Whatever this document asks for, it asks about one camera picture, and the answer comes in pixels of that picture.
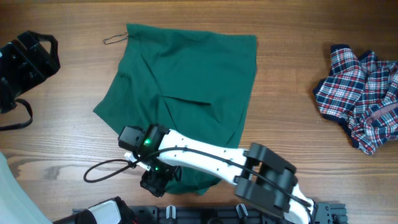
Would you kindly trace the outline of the dark green cloth garment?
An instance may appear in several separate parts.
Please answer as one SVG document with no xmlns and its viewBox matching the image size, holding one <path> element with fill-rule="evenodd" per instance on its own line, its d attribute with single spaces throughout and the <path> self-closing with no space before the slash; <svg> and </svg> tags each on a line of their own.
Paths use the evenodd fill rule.
<svg viewBox="0 0 398 224">
<path fill-rule="evenodd" d="M 128 24 L 114 80 L 94 112 L 115 132 L 160 124 L 237 148 L 257 66 L 254 35 Z"/>
</svg>

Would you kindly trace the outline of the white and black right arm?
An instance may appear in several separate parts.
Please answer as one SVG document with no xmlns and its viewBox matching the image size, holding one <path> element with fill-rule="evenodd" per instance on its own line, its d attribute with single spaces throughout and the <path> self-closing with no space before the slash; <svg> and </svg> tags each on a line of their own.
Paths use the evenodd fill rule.
<svg viewBox="0 0 398 224">
<path fill-rule="evenodd" d="M 151 171 L 188 167 L 234 186 L 234 194 L 257 210 L 292 223 L 313 223 L 314 201 L 300 191 L 296 167 L 269 148 L 227 148 L 152 125 L 136 136 L 136 157 Z"/>
</svg>

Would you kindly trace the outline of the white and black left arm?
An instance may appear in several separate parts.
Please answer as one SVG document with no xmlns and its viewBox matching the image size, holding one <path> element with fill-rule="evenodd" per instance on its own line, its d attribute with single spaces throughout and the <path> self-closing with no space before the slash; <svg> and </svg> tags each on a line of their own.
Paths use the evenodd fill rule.
<svg viewBox="0 0 398 224">
<path fill-rule="evenodd" d="M 1 113 L 31 105 L 20 95 L 43 83 L 60 69 L 58 42 L 52 35 L 26 31 L 1 48 Z M 134 212 L 119 197 L 58 220 L 60 224 L 137 223 Z M 6 157 L 1 156 L 1 223 L 49 223 L 49 219 L 17 183 Z"/>
</svg>

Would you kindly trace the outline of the plaid red blue shirt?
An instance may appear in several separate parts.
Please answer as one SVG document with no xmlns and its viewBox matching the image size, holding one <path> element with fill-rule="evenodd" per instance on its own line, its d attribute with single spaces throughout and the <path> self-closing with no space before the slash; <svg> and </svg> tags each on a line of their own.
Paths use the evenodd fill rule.
<svg viewBox="0 0 398 224">
<path fill-rule="evenodd" d="M 323 118 L 338 123 L 354 148 L 372 155 L 397 139 L 397 62 L 360 56 L 349 45 L 330 48 L 330 72 L 313 89 Z"/>
</svg>

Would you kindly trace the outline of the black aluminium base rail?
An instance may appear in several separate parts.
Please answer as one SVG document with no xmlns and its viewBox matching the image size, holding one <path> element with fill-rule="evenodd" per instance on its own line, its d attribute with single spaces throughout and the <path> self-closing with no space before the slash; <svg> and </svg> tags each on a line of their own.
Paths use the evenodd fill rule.
<svg viewBox="0 0 398 224">
<path fill-rule="evenodd" d="M 131 206 L 138 223 L 153 224 L 289 224 L 283 218 L 248 207 L 245 204 L 228 207 L 168 207 Z M 320 202 L 315 205 L 314 224 L 348 224 L 346 205 Z"/>
</svg>

